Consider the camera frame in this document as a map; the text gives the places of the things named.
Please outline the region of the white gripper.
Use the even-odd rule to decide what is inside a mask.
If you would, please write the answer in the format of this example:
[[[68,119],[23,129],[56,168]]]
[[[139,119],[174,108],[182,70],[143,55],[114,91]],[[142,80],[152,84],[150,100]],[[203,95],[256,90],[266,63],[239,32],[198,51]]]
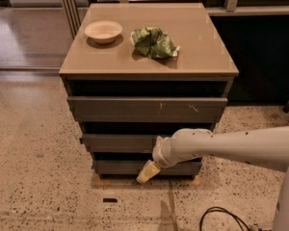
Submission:
[[[172,151],[171,138],[157,137],[152,151],[153,161],[148,160],[137,177],[137,182],[143,184],[157,175],[161,168],[174,167],[182,162],[179,155]]]

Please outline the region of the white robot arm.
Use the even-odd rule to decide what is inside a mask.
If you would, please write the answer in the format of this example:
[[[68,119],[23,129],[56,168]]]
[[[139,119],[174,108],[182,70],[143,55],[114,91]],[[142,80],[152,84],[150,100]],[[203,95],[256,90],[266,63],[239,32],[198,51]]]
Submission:
[[[206,129],[180,129],[157,138],[137,177],[144,183],[161,169],[212,155],[285,173],[276,205],[273,231],[289,231],[289,126],[214,134]]]

